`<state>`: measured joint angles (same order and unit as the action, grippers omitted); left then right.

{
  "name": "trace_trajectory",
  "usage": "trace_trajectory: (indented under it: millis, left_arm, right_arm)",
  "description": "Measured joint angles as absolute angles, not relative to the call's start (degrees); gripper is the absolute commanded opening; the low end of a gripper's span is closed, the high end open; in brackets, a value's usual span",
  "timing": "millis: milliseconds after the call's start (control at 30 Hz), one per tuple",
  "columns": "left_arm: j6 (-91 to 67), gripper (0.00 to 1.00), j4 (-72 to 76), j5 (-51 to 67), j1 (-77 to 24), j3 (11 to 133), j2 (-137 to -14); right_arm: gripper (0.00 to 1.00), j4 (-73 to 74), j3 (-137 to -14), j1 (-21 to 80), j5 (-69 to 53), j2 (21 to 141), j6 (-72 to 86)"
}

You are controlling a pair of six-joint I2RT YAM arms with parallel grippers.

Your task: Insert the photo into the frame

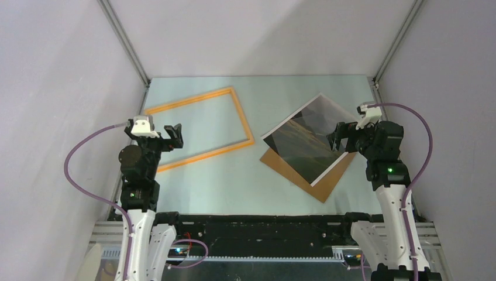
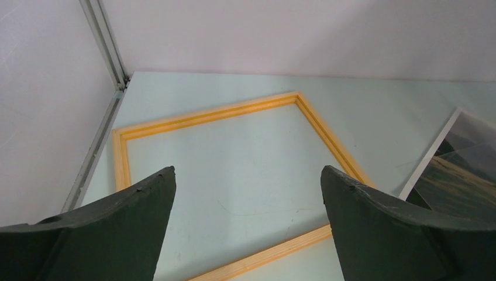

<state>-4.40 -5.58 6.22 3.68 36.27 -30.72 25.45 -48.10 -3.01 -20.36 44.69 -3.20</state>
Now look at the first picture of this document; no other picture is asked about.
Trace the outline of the landscape photo print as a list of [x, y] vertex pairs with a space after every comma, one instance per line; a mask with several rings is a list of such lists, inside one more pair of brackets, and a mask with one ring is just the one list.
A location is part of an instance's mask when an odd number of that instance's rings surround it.
[[356, 117], [322, 93], [262, 136], [263, 141], [311, 186], [317, 184], [347, 155], [344, 145], [328, 141], [339, 122]]

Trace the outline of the orange wooden picture frame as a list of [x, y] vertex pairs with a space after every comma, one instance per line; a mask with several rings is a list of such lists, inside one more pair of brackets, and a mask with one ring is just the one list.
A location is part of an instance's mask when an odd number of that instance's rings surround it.
[[148, 107], [156, 129], [182, 124], [184, 146], [161, 157], [159, 172], [254, 144], [254, 136], [233, 87]]

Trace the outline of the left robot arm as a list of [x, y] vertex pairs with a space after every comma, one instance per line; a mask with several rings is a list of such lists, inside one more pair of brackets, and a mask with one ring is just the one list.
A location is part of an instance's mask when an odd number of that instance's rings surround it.
[[184, 145], [182, 125], [165, 125], [169, 135], [134, 136], [133, 124], [125, 128], [136, 143], [119, 152], [122, 173], [120, 195], [123, 216], [123, 241], [115, 280], [145, 280], [150, 234], [156, 216], [160, 185], [156, 182], [161, 154], [181, 149]]

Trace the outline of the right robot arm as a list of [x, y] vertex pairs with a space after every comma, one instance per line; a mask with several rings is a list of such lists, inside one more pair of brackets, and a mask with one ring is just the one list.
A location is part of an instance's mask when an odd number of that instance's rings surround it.
[[358, 243], [371, 280], [442, 280], [440, 273], [431, 270], [416, 230], [409, 171], [399, 159], [403, 137], [403, 127], [391, 121], [363, 128], [357, 122], [339, 122], [328, 135], [333, 148], [345, 139], [345, 152], [358, 152], [366, 159], [366, 178], [380, 203], [387, 239], [378, 236], [370, 221], [343, 225], [340, 237], [346, 244]]

